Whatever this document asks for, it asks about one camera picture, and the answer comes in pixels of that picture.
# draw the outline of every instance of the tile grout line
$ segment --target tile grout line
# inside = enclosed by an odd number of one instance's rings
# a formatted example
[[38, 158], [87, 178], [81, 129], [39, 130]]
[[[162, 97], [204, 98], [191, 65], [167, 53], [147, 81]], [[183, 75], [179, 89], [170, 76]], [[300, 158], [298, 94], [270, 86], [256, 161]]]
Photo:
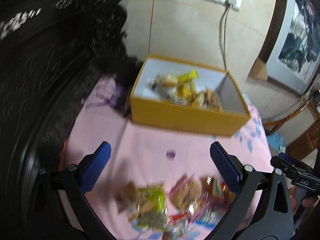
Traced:
[[149, 35], [149, 46], [148, 54], [150, 54], [150, 43], [151, 43], [151, 28], [152, 28], [152, 19], [153, 19], [153, 7], [155, 6], [155, 0], [152, 1], [152, 10], [151, 10], [151, 21], [150, 21], [150, 35]]

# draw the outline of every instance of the pile of snacks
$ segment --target pile of snacks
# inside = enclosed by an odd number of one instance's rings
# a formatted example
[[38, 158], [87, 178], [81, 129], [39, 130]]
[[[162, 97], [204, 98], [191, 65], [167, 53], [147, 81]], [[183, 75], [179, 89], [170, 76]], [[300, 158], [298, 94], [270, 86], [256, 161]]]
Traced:
[[205, 91], [196, 91], [196, 85], [193, 81], [198, 78], [196, 70], [177, 77], [172, 74], [158, 74], [151, 82], [150, 87], [160, 98], [170, 100], [173, 103], [220, 110], [219, 97], [214, 91], [209, 88], [206, 88]]
[[142, 228], [165, 232], [168, 240], [179, 240], [190, 231], [190, 223], [214, 228], [236, 198], [227, 185], [214, 176], [200, 178], [183, 175], [167, 194], [177, 208], [177, 215], [168, 216], [163, 184], [138, 188], [134, 182], [120, 190], [116, 201], [120, 210], [126, 210], [128, 220]]

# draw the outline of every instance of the pink tablecloth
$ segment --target pink tablecloth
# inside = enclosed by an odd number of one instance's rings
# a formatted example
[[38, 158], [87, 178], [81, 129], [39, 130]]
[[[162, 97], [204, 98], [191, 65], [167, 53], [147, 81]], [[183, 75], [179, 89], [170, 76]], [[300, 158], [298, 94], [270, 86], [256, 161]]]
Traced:
[[[117, 239], [161, 238], [160, 232], [142, 230], [128, 222], [126, 213], [118, 213], [115, 193], [132, 180], [138, 186], [164, 181], [169, 191], [184, 174], [195, 177], [220, 174], [210, 158], [210, 145], [219, 141], [227, 153], [242, 164], [271, 172], [271, 154], [257, 109], [248, 105], [252, 118], [232, 138], [220, 138], [158, 130], [132, 124], [110, 104], [119, 94], [113, 78], [102, 77], [84, 102], [68, 143], [67, 164], [78, 164], [93, 153], [102, 141], [110, 143], [111, 159], [91, 192], [85, 194], [93, 210]], [[249, 214], [259, 201], [257, 193]], [[168, 201], [169, 214], [177, 211]], [[194, 227], [188, 240], [204, 239], [210, 229]]]

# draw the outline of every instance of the cardboard box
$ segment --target cardboard box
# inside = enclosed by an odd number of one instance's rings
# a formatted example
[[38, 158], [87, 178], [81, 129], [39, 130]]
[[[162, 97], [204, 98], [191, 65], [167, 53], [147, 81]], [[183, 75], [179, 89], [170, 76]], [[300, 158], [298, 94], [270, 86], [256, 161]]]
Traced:
[[[222, 110], [182, 106], [161, 99], [149, 84], [157, 74], [179, 76], [196, 69], [197, 92], [206, 87], [220, 98]], [[167, 130], [231, 137], [249, 119], [250, 113], [229, 72], [184, 60], [149, 55], [130, 96], [132, 122]]]

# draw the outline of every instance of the hand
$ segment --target hand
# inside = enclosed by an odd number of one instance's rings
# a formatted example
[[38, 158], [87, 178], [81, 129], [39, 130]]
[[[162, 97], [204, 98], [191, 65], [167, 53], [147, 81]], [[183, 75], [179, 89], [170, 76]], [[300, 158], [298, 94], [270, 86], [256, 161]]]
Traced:
[[[295, 193], [296, 193], [296, 187], [292, 187], [289, 191], [289, 194], [290, 194], [291, 207], [292, 207], [293, 214], [296, 213], [296, 211], [297, 211], [296, 208], [298, 208], [298, 207], [296, 207], [297, 200], [294, 198]], [[301, 204], [305, 208], [310, 208], [310, 213], [311, 213], [313, 211], [313, 209], [315, 208], [315, 206], [317, 205], [318, 201], [319, 201], [318, 196], [307, 197], [302, 200]]]

